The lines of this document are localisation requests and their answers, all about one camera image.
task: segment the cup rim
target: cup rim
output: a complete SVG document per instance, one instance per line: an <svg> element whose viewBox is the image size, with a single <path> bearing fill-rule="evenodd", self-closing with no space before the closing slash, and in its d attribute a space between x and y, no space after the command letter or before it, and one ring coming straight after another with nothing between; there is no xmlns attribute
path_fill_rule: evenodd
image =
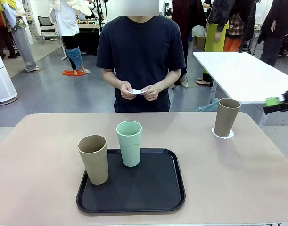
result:
<svg viewBox="0 0 288 226"><path fill-rule="evenodd" d="M105 140L104 146L103 146L102 148L100 148L100 150L97 150L97 151L95 151L95 152L83 152L83 151L81 151L80 148L79 148L80 142L83 141L85 138L92 137L92 136L102 137L102 138ZM103 137L103 136L101 136L101 135L98 135L98 134L92 134L92 135L88 135L88 136L86 136L86 137L83 137L83 138L78 142L78 146L77 146L77 147L78 147L79 152L81 152L81 153L83 153L83 154L93 154L93 153L98 153L98 152L102 151L106 145L107 145L107 141L106 141L105 137Z"/></svg>
<svg viewBox="0 0 288 226"><path fill-rule="evenodd" d="M227 107L227 106L224 106L220 103L221 100L233 100L233 101L236 101L239 103L239 107ZM222 98L218 101L218 104L220 104L222 107L225 107L225 108L229 108L229 109L238 109L238 108L241 108L241 103L237 100L234 100L234 99L231 99L231 98Z"/></svg>
<svg viewBox="0 0 288 226"><path fill-rule="evenodd" d="M120 132L117 131L117 128L118 128L122 123L129 122L129 121L135 122L135 123L137 123L137 124L140 125L140 130L139 130L139 132L137 132L136 134L133 134L133 135L124 135L124 134L121 134ZM120 136L123 136L123 137L133 137L133 136L138 135L139 133L141 133L141 131L142 131L142 125L141 125L139 122L137 122L137 121L127 120L127 121L121 122L120 124L118 124L118 125L116 126L116 132L117 132Z"/></svg>

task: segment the neck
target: neck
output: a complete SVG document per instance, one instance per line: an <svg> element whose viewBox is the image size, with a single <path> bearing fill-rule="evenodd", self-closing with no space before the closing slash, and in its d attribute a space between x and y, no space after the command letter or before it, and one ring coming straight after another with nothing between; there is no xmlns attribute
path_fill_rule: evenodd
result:
<svg viewBox="0 0 288 226"><path fill-rule="evenodd" d="M127 16L127 17L134 22L144 23L150 20L153 16Z"/></svg>

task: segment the tray rim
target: tray rim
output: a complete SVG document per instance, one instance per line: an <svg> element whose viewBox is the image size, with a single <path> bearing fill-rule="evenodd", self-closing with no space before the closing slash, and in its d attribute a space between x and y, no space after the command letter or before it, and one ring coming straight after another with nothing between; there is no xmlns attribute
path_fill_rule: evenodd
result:
<svg viewBox="0 0 288 226"><path fill-rule="evenodd" d="M102 214L102 213L103 214L104 213L106 213L106 214L107 213L147 213L147 212L151 212L152 213L152 212L172 212L172 211L178 210L185 202L186 192L185 192L185 188L184 188L184 185L183 185L181 169L180 169L179 161L178 161L178 158L177 158L176 154L173 151L168 150L166 148L141 148L140 152L141 153L165 153L165 154L168 154L168 155L170 155L172 157L173 162L174 162L174 168L175 168L175 172L176 172L176 177L177 177L176 178L177 179L177 184L178 184L179 191L180 191L180 194L181 194L181 200L179 201L177 206L175 206L175 207L173 207L171 209L167 209L167 210L123 210L123 211L116 211L116 210L90 211L90 210L87 210L87 209L83 208L83 206L81 206L80 203L79 203L79 199L82 198L81 188L83 187L83 185L86 185L87 178L88 178L87 172L85 170L84 174L83 174L83 177L82 177L82 180L81 180L81 183L80 183L80 186L79 186L79 189L78 189L77 197L76 197L76 203L77 203L77 206L78 206L79 210L81 210L81 211L83 211L85 213L90 213L90 214ZM120 153L121 153L121 149L120 148L107 149L107 154L120 154Z"/></svg>

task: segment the white paper doily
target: white paper doily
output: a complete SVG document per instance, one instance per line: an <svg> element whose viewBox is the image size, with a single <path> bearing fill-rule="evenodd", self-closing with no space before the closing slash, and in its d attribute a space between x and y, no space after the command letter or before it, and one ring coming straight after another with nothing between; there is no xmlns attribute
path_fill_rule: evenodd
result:
<svg viewBox="0 0 288 226"><path fill-rule="evenodd" d="M216 135L214 131L215 131L215 127L212 128L212 133L221 139L231 139L234 136L234 132L232 130L230 130L230 133L227 137L220 137L220 136Z"/></svg>

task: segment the green cup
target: green cup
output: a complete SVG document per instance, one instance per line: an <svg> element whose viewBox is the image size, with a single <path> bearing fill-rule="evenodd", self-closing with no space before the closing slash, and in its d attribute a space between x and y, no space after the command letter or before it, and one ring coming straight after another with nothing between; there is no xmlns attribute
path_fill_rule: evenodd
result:
<svg viewBox="0 0 288 226"><path fill-rule="evenodd" d="M136 121L123 121L116 127L121 154L125 166L136 166L140 162L142 126Z"/></svg>

